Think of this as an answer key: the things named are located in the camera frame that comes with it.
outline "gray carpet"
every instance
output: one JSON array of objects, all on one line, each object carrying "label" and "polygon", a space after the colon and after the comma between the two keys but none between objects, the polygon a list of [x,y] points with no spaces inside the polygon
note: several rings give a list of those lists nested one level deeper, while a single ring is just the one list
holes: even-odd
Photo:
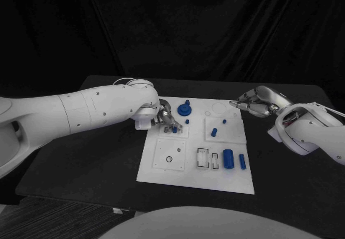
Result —
[{"label": "gray carpet", "polygon": [[134,212],[27,197],[0,214],[0,239],[96,239]]}]

